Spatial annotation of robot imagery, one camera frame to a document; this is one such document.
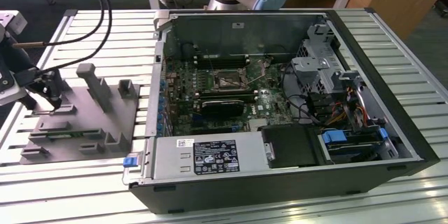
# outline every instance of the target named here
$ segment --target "aluminum extrusion table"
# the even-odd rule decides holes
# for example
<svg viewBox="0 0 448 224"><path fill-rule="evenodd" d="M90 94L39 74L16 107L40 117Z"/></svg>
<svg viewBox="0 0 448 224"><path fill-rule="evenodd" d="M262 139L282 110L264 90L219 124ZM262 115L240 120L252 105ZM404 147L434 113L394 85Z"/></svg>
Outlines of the aluminum extrusion table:
<svg viewBox="0 0 448 224"><path fill-rule="evenodd" d="M276 204L155 215L122 183L123 158L24 166L22 148L38 118L16 103L0 130L2 223L415 223L448 218L448 93L375 13L338 10L367 56L423 132L442 162L411 177L394 179L367 194L315 198ZM104 49L90 62L107 83L132 79L143 85L135 120L132 151L144 146L146 115L154 63L155 10L116 10ZM66 16L52 41L86 34L100 12ZM86 41L47 48L40 66L84 57L99 45L103 28ZM348 56L351 68L356 68ZM86 85L76 66L62 76L72 86Z"/></svg>

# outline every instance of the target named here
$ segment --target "white label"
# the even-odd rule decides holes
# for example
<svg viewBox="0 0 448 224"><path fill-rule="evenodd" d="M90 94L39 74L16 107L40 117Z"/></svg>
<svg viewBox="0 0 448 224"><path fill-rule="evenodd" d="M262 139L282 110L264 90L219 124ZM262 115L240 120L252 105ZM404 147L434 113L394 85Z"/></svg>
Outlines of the white label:
<svg viewBox="0 0 448 224"><path fill-rule="evenodd" d="M242 29L242 28L244 28L244 23L232 23L232 28L234 29Z"/></svg>
<svg viewBox="0 0 448 224"><path fill-rule="evenodd" d="M192 147L195 139L178 139L178 147Z"/></svg>

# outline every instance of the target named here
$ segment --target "black plastic cover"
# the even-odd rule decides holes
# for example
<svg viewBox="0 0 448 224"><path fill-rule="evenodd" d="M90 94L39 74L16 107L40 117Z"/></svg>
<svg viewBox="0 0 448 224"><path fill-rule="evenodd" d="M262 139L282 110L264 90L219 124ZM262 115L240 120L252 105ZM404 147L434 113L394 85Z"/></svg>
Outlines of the black plastic cover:
<svg viewBox="0 0 448 224"><path fill-rule="evenodd" d="M264 143L271 144L275 159L271 168L326 165L315 126L286 124L262 128Z"/></svg>

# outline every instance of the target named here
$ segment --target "warning label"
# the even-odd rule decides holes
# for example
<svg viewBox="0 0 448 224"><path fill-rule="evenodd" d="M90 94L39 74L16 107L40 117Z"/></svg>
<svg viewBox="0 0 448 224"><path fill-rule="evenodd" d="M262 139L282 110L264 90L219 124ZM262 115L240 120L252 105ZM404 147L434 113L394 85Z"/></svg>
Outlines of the warning label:
<svg viewBox="0 0 448 224"><path fill-rule="evenodd" d="M235 140L194 144L195 173L198 175L240 171Z"/></svg>

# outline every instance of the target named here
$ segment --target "blue tab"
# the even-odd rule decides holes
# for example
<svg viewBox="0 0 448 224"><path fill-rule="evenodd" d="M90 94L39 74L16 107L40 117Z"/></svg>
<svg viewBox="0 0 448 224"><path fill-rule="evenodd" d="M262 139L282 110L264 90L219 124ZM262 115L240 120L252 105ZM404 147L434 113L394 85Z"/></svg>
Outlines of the blue tab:
<svg viewBox="0 0 448 224"><path fill-rule="evenodd" d="M383 139L387 139L390 137L384 128L380 128L380 134L382 134Z"/></svg>
<svg viewBox="0 0 448 224"><path fill-rule="evenodd" d="M334 142L346 142L347 141L347 137L344 134L344 131L327 131L323 134L323 138L324 138L324 142L326 144L328 143L334 143Z"/></svg>
<svg viewBox="0 0 448 224"><path fill-rule="evenodd" d="M326 132L326 133L322 135L326 144L328 144L328 143L331 142L330 135L328 135L327 133L328 133L328 132Z"/></svg>
<svg viewBox="0 0 448 224"><path fill-rule="evenodd" d="M138 157L126 157L123 160L123 167L130 168L130 167L138 167Z"/></svg>

